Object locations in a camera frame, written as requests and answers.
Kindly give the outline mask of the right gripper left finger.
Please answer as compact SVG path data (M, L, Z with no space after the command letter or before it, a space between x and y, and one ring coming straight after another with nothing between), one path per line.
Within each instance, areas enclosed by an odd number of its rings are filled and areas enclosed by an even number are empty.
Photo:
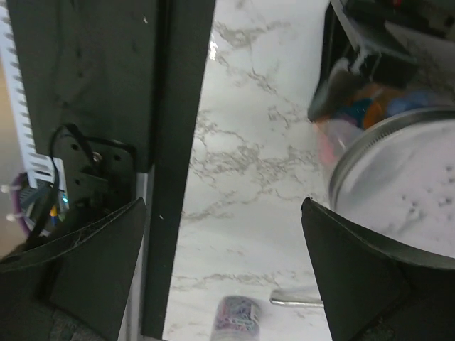
M144 234L146 205L1 261L2 340L117 340Z

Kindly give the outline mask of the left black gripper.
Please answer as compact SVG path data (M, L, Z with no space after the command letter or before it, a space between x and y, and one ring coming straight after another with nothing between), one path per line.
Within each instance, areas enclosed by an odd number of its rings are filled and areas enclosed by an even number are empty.
M453 99L454 2L330 1L308 118L329 114L369 83Z

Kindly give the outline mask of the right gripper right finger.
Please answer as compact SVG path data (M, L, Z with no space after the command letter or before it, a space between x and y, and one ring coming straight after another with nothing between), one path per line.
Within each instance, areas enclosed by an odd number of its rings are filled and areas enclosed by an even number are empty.
M454 259L306 198L301 223L333 340L453 340Z

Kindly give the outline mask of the clear plastic jar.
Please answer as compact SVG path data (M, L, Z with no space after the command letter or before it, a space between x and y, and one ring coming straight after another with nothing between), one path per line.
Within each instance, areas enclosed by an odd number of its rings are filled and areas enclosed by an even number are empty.
M412 109L453 105L454 99L449 95L429 88L396 90L370 83L356 90L314 124L325 184L329 183L333 169L346 149L365 130Z

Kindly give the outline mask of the metal candy scoop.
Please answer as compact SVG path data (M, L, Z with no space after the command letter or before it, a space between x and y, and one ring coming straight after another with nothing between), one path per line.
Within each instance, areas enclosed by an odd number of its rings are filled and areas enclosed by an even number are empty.
M303 289L274 289L270 293L269 302L272 305L294 308L322 308L320 298L305 296Z

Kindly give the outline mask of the silver jar lid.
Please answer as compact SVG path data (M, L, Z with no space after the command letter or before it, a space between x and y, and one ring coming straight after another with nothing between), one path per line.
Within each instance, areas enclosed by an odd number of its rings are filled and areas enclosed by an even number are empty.
M413 109L361 135L328 183L330 208L375 232L454 256L454 108Z

